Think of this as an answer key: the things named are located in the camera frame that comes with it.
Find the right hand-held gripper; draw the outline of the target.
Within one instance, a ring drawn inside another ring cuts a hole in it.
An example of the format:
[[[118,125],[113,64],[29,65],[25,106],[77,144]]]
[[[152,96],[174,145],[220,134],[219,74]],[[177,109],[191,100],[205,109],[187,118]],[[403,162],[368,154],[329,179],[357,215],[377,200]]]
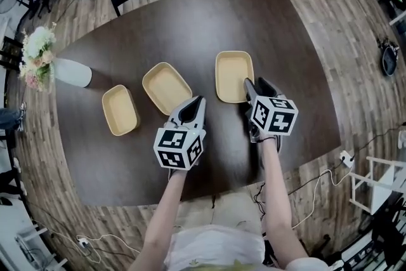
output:
[[[250,105],[246,112],[250,141],[261,143],[274,138],[277,151],[280,152],[282,137],[291,134],[299,110],[292,100],[284,98],[282,91],[267,79],[259,77],[258,87],[262,96],[257,96],[255,85],[248,77],[244,79],[246,100]]]

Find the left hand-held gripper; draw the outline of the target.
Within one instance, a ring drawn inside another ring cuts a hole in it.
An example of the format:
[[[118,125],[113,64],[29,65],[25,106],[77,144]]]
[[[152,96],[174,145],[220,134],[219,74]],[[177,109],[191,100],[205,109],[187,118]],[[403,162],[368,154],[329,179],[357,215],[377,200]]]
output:
[[[162,168],[188,171],[204,151],[206,99],[189,98],[176,107],[157,130],[154,152]]]

